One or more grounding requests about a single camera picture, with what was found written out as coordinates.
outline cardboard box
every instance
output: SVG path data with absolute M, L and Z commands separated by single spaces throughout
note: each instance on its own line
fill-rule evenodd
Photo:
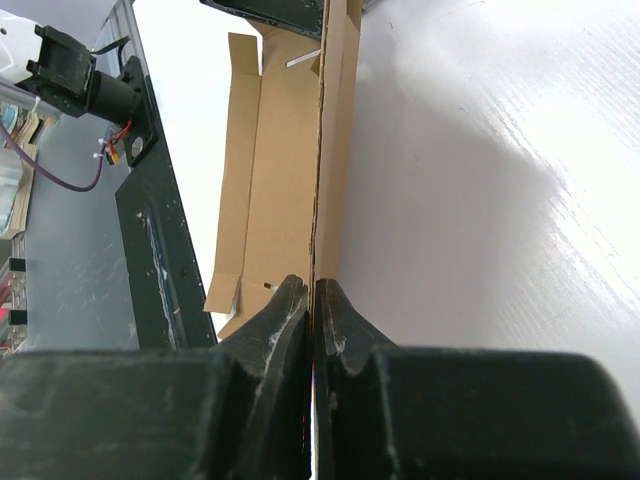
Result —
M 221 338 L 261 310 L 286 275 L 313 286 L 337 273 L 360 13 L 360 0 L 326 0 L 320 42 L 254 24 L 261 76 L 256 38 L 229 35 L 226 159 L 205 304 L 229 313 L 235 303 Z

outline scratched black surface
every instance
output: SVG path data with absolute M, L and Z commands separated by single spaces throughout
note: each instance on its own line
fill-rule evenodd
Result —
M 157 113 L 157 142 L 116 192 L 140 348 L 216 344 L 211 316 Z
M 195 479 L 230 462 L 225 438 L 212 449 L 233 374 L 224 354 L 15 357 L 0 368 L 0 478 Z

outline corrugated cardboard edge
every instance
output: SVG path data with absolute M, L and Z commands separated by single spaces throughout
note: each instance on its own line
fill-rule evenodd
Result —
M 244 268 L 261 79 L 257 39 L 229 34 L 231 90 L 215 271 L 205 310 L 230 313 Z
M 344 197 L 351 147 L 355 81 L 360 44 L 358 0 L 327 0 L 319 63 L 320 135 L 314 230 L 311 237 L 311 294 L 315 282 L 334 278 L 340 261 Z M 331 24 L 331 35 L 327 26 Z

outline purple cable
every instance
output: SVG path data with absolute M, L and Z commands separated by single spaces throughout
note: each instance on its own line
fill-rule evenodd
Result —
M 104 152 L 107 147 L 106 142 L 104 142 L 100 147 L 101 156 L 98 159 L 98 171 L 96 172 L 95 178 L 86 187 L 78 187 L 77 185 L 72 185 L 70 183 L 65 182 L 61 178 L 56 177 L 53 173 L 51 173 L 49 170 L 44 168 L 42 165 L 36 163 L 35 160 L 33 160 L 29 155 L 27 155 L 27 152 L 25 152 L 24 150 L 22 150 L 22 148 L 20 148 L 20 145 L 18 145 L 18 142 L 16 142 L 13 139 L 13 137 L 11 136 L 11 134 L 9 133 L 9 131 L 6 129 L 6 127 L 2 122 L 0 122 L 0 134 L 5 138 L 7 143 L 18 154 L 18 156 L 22 159 L 24 163 L 26 163 L 31 168 L 33 168 L 36 172 L 40 173 L 44 177 L 51 180 L 53 183 L 60 185 L 61 187 L 66 188 L 67 190 L 71 190 L 72 192 L 88 192 L 90 190 L 93 190 L 95 186 L 98 184 L 98 181 L 100 180 L 100 174 L 102 173 L 102 159 L 104 157 Z

